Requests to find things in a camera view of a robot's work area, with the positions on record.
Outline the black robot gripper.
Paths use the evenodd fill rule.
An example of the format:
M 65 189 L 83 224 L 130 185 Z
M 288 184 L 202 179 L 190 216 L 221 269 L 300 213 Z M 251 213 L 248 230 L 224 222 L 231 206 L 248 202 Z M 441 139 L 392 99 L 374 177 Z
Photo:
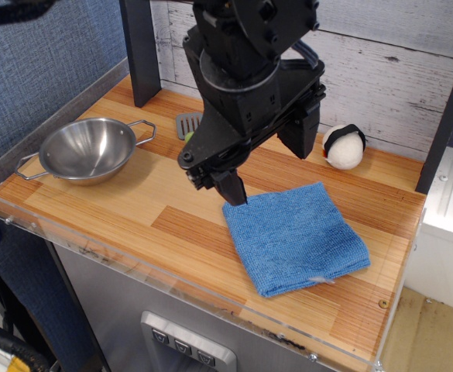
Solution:
M 324 63 L 302 40 L 311 27 L 259 32 L 262 55 L 240 26 L 194 26 L 183 47 L 204 102 L 201 124 L 178 164 L 196 189 L 215 188 L 230 205 L 247 195 L 237 169 L 271 136 L 303 160 L 320 123 Z

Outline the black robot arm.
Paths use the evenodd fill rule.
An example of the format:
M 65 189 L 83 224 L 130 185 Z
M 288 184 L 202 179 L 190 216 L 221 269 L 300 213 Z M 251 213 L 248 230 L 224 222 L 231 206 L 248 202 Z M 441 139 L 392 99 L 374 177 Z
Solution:
M 183 47 L 204 103 L 178 162 L 196 188 L 247 201 L 238 168 L 272 136 L 300 159 L 313 149 L 324 64 L 304 42 L 316 1 L 196 1 Z

